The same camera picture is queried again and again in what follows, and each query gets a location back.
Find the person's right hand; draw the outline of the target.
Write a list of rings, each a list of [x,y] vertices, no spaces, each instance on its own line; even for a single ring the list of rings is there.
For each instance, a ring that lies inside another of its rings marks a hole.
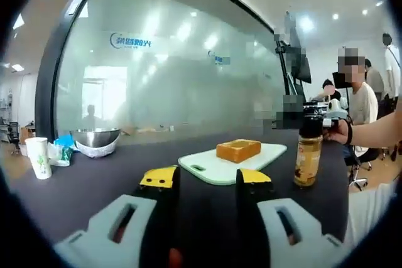
[[[337,125],[324,130],[323,138],[345,145],[348,143],[349,126],[350,124],[346,120],[341,119],[338,121]]]

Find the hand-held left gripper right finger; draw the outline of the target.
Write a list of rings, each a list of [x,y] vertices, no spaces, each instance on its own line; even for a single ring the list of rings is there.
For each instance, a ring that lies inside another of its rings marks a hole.
[[[342,243],[290,198],[278,198],[271,178],[236,172],[237,227],[245,267],[337,267]]]

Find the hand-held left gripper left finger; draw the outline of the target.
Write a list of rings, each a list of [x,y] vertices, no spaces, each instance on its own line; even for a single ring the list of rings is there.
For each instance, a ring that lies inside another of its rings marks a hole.
[[[180,168],[145,172],[130,195],[121,195],[79,230],[55,244],[70,267],[180,267],[173,247]]]

